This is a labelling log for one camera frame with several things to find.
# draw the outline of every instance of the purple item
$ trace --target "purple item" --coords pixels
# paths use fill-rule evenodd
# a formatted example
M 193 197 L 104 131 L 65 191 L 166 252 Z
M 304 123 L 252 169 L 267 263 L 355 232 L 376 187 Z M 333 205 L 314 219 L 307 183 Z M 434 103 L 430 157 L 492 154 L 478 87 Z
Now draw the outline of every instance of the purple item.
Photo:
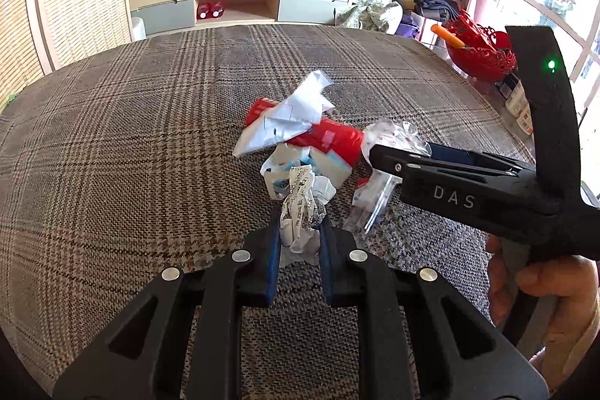
M 415 20 L 408 14 L 402 15 L 402 20 L 396 30 L 397 36 L 403 36 L 405 38 L 417 39 L 419 34 L 419 27 L 416 25 Z

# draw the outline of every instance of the plaid tablecloth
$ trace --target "plaid tablecloth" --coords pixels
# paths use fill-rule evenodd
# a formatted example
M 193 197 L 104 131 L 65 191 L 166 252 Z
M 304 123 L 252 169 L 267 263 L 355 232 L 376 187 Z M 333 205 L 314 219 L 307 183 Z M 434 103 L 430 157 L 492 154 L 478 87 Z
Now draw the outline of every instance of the plaid tablecloth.
M 0 325 L 47 390 L 163 267 L 194 270 L 266 225 L 260 165 L 233 146 L 258 97 L 282 100 L 314 69 L 333 117 L 410 120 L 433 142 L 527 158 L 499 116 L 412 39 L 330 27 L 238 26 L 156 37 L 27 87 L 0 118 Z M 363 162 L 328 205 L 348 215 Z M 392 198 L 370 249 L 431 265 L 487 313 L 479 231 Z M 326 306 L 318 268 L 283 268 L 268 310 L 243 317 L 251 399 L 357 398 L 356 312 Z

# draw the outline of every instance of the orange pen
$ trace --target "orange pen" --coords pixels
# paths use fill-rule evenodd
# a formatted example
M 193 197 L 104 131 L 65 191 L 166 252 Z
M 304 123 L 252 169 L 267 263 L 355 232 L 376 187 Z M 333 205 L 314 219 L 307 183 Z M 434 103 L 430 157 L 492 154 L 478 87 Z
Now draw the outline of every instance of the orange pen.
M 460 39 L 439 24 L 431 26 L 431 31 L 436 33 L 437 36 L 442 38 L 452 48 L 466 48 L 466 45 Z

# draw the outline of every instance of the finger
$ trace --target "finger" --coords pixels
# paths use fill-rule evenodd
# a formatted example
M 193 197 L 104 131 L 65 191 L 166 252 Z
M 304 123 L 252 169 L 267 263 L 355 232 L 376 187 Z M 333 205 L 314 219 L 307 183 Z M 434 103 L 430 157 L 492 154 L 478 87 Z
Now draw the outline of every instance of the finger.
M 490 237 L 487 240 L 487 243 L 485 243 L 485 250 L 488 253 L 497 253 L 502 249 L 502 242 L 500 241 L 500 238 L 490 234 Z
M 521 270 L 516 281 L 527 294 L 563 297 L 548 326 L 548 333 L 577 336 L 589 326 L 598 294 L 595 262 L 581 256 L 564 256 Z
M 490 290 L 492 293 L 504 288 L 508 280 L 508 269 L 502 256 L 502 252 L 496 253 L 488 261 L 488 277 L 490 278 Z
M 497 292 L 489 292 L 488 300 L 490 300 L 490 317 L 494 325 L 500 324 L 508 312 L 511 310 L 512 298 L 506 288 L 502 288 Z
M 535 297 L 595 296 L 598 289 L 596 263 L 582 256 L 563 256 L 547 262 L 534 263 L 515 276 L 521 290 Z

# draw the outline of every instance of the crumpled paper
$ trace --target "crumpled paper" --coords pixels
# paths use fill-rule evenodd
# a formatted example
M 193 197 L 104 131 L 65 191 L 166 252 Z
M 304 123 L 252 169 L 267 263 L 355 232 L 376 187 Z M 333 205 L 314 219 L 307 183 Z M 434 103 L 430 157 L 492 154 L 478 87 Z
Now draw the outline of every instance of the crumpled paper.
M 317 264 L 321 245 L 317 228 L 325 218 L 325 205 L 334 195 L 329 179 L 315 176 L 311 165 L 290 170 L 290 193 L 281 207 L 280 266 L 302 259 Z
M 327 177 L 336 189 L 352 173 L 352 167 L 334 151 L 323 153 L 312 146 L 281 142 L 260 168 L 271 199 L 283 200 L 286 197 L 289 193 L 290 168 L 302 165 L 312 165 L 313 172 Z
M 282 103 L 264 111 L 239 137 L 233 149 L 238 157 L 287 141 L 321 122 L 323 112 L 333 109 L 321 91 L 333 82 L 321 71 L 311 72 Z

